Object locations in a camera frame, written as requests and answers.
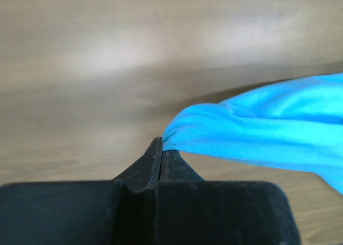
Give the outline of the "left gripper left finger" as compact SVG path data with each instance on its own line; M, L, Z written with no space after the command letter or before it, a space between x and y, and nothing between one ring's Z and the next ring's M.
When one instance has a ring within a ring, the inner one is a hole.
M121 172L114 180L121 180L134 192L143 192L153 187L160 175L162 138L152 140L144 154Z

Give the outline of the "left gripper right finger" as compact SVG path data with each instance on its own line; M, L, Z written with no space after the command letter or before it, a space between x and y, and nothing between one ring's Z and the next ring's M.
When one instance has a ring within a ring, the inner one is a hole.
M204 179L182 158L178 150L162 153L160 181L203 181Z

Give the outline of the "cyan blue t-shirt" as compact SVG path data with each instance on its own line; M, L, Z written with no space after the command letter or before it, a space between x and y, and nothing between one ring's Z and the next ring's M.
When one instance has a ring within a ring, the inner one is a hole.
M314 173L342 192L342 74L267 85L182 110L163 149Z

